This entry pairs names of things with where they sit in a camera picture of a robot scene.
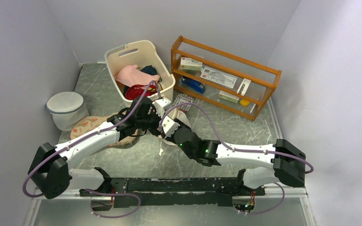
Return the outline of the white mesh laundry bag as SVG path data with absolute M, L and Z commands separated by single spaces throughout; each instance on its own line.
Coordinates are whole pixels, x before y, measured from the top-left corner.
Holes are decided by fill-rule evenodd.
M 186 114 L 183 111 L 180 111 L 179 109 L 175 109 L 170 113 L 170 117 L 173 119 L 180 120 L 182 123 L 186 124 L 187 127 L 191 128 L 191 124 L 190 124 L 189 120 L 187 119 Z M 164 144 L 176 146 L 176 144 L 173 141 L 169 141 L 169 140 L 166 140 L 165 138 L 163 138 L 163 135 L 160 135 L 159 139 Z

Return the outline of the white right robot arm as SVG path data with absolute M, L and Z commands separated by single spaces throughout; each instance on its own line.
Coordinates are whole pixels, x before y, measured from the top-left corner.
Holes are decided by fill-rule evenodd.
M 246 195 L 262 185 L 281 182 L 290 187 L 305 186 L 306 155 L 285 139 L 275 144 L 236 145 L 219 140 L 201 139 L 189 127 L 178 123 L 163 126 L 165 137 L 176 144 L 189 159 L 204 166 L 241 164 L 252 166 L 235 188 Z

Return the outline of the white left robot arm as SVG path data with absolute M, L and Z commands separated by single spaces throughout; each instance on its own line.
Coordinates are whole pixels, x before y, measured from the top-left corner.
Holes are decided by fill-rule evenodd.
M 135 135 L 137 130 L 159 135 L 159 121 L 171 105 L 168 98 L 152 101 L 148 97 L 135 99 L 132 105 L 107 118 L 95 129 L 55 146 L 42 144 L 29 168 L 27 180 L 32 180 L 47 199 L 67 190 L 95 191 L 104 196 L 114 193 L 112 178 L 100 167 L 74 169 L 87 156 Z

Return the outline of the floral pink bra bag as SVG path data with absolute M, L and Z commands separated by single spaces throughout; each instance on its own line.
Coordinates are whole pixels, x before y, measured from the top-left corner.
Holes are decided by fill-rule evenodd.
M 109 116 L 88 116 L 81 119 L 74 125 L 73 129 L 70 131 L 70 139 L 73 140 L 80 137 L 81 135 L 84 135 L 87 132 L 92 131 L 93 129 L 96 129 L 103 122 L 107 121 L 108 118 Z M 136 137 L 126 137 L 121 141 L 107 145 L 107 147 L 124 149 L 135 145 L 137 142 L 138 139 Z

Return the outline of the red garment in basket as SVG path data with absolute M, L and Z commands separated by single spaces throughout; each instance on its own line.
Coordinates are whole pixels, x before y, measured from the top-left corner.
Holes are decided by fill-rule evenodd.
M 147 86 L 143 86 L 143 85 L 133 85 L 132 87 L 127 89 L 124 96 L 127 100 L 134 100 L 135 98 L 139 98 L 139 96 L 141 96 L 143 94 L 143 92 L 145 91 L 146 87 Z M 145 93 L 145 96 L 149 97 L 156 93 L 157 93 L 157 88 L 153 84 L 148 87 L 148 90 Z

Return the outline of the pack of coloured markers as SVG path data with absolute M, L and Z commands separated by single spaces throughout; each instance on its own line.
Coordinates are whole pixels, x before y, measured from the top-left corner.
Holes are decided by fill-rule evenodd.
M 183 94 L 183 93 L 179 93 L 174 102 L 173 102 L 173 106 L 175 105 L 178 105 L 178 104 L 181 104 L 181 103 L 185 103 L 185 102 L 194 102 L 195 98 L 192 97 L 192 96 L 189 96 L 189 95 L 186 95 L 186 94 Z M 190 110 L 191 106 L 190 105 L 182 105 L 182 106 L 179 106 L 178 109 L 183 111 L 183 112 L 188 112 Z

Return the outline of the pink cloth in basket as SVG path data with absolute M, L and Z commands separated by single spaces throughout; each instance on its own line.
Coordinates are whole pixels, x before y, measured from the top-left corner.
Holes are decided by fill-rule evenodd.
M 126 91 L 133 85 L 147 86 L 151 81 L 159 81 L 160 76 L 143 73 L 138 69 L 137 65 L 128 65 L 121 69 L 114 76 L 114 79 L 117 83 L 122 84 L 123 90 Z

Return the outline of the dark blue garment in basket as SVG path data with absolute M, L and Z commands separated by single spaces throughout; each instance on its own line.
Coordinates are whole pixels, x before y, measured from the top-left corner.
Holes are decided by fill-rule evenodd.
M 158 75 L 158 72 L 157 72 L 156 68 L 153 67 L 152 65 L 145 66 L 140 71 L 143 72 L 143 73 L 152 75 L 152 76 Z

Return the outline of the blue stapler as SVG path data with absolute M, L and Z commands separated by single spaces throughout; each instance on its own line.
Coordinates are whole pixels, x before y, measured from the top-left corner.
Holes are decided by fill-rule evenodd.
M 183 84 L 187 85 L 188 87 L 192 88 L 193 90 L 195 90 L 196 92 L 198 92 L 200 94 L 203 94 L 206 90 L 205 84 L 203 84 L 197 80 L 191 79 L 189 77 L 183 76 L 181 81 Z

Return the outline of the green white box lower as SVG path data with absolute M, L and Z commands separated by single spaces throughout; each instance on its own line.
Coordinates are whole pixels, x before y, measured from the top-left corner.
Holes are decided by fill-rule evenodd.
M 238 103 L 239 102 L 239 97 L 237 97 L 235 95 L 232 95 L 232 94 L 230 94 L 228 92 L 222 91 L 222 90 L 220 90 L 218 97 L 221 98 L 221 99 L 230 101 L 232 103 Z

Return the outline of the yellow small block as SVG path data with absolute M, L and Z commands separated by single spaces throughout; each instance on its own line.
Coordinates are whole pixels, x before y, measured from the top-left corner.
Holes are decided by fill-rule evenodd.
M 246 107 L 246 106 L 248 106 L 248 105 L 250 104 L 250 101 L 245 100 L 245 99 L 241 99 L 241 100 L 239 101 L 239 104 L 240 104 L 241 106 L 243 106 L 243 107 Z

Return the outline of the green white box upper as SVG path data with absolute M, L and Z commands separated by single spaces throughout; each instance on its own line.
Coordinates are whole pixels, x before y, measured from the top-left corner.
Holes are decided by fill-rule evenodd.
M 180 70 L 191 70 L 191 71 L 200 71 L 203 64 L 200 61 L 189 57 L 182 57 L 180 59 Z

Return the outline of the clear blister pack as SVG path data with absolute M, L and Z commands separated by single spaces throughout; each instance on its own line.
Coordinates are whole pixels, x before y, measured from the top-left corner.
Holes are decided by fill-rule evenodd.
M 201 68 L 200 77 L 230 89 L 234 88 L 237 82 L 236 76 L 224 73 L 207 65 Z

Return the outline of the orange wooden shelf rack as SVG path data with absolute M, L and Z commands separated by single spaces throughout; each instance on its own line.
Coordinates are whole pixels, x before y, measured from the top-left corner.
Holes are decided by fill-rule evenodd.
M 179 36 L 171 48 L 175 89 L 255 120 L 278 87 L 281 70 Z

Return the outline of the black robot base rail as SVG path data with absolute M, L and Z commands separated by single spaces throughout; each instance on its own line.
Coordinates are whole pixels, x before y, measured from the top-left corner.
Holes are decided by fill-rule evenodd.
M 112 178 L 95 193 L 81 189 L 81 197 L 91 197 L 95 210 L 132 206 L 171 206 L 216 204 L 232 207 L 233 197 L 263 196 L 263 186 L 256 189 L 243 184 L 242 175 L 220 178 Z

